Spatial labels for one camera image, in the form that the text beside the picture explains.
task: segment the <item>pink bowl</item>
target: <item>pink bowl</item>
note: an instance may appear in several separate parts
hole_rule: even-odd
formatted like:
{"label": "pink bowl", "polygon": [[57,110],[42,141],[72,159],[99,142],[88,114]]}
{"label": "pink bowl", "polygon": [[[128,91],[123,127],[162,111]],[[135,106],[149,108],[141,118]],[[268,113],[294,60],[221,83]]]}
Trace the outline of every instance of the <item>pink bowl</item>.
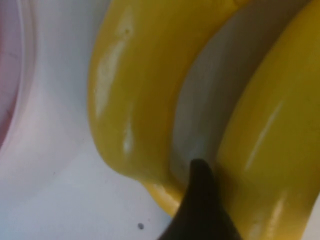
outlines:
{"label": "pink bowl", "polygon": [[29,0],[0,0],[0,150],[7,145],[26,102],[33,65]]}

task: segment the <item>bowl rim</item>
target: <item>bowl rim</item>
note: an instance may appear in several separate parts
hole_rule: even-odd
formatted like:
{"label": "bowl rim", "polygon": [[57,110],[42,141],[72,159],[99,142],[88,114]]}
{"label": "bowl rim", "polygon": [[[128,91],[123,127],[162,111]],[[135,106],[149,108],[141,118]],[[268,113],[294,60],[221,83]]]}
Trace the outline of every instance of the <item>bowl rim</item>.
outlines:
{"label": "bowl rim", "polygon": [[16,0],[18,8],[21,44],[20,76],[17,86],[16,100],[6,136],[1,144],[0,157],[7,149],[11,139],[16,133],[16,128],[21,121],[27,105],[27,98],[31,89],[32,76],[34,73],[34,31],[33,17],[30,0]]}

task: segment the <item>banana peel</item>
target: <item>banana peel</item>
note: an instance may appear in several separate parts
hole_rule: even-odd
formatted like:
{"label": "banana peel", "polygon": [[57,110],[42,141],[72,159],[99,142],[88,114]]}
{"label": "banana peel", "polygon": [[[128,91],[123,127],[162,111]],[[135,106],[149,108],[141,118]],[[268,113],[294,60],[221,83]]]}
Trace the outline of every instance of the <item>banana peel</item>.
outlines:
{"label": "banana peel", "polygon": [[170,215],[184,193],[169,169],[182,83],[206,42],[247,2],[114,0],[100,27],[88,75],[95,145]]}
{"label": "banana peel", "polygon": [[320,192],[320,0],[289,24],[231,117],[216,164],[246,240],[299,240]]}

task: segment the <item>dark speck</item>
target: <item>dark speck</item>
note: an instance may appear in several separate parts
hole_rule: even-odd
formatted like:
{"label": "dark speck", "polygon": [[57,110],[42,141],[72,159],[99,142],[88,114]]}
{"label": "dark speck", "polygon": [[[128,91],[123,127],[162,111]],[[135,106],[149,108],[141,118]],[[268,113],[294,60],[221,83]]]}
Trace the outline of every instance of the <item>dark speck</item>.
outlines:
{"label": "dark speck", "polygon": [[145,228],[145,226],[143,225],[143,223],[138,223],[138,229],[143,230]]}

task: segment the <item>banana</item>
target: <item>banana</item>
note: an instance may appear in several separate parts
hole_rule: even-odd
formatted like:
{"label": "banana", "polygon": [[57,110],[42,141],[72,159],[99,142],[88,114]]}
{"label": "banana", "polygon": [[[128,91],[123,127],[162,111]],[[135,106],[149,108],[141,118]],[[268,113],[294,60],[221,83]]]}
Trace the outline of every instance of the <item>banana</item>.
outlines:
{"label": "banana", "polygon": [[181,85],[206,42],[248,1],[114,0],[100,27],[88,75],[95,145],[171,215],[184,192],[169,170]]}
{"label": "banana", "polygon": [[320,0],[289,24],[230,119],[215,171],[245,240],[299,240],[320,192]]}

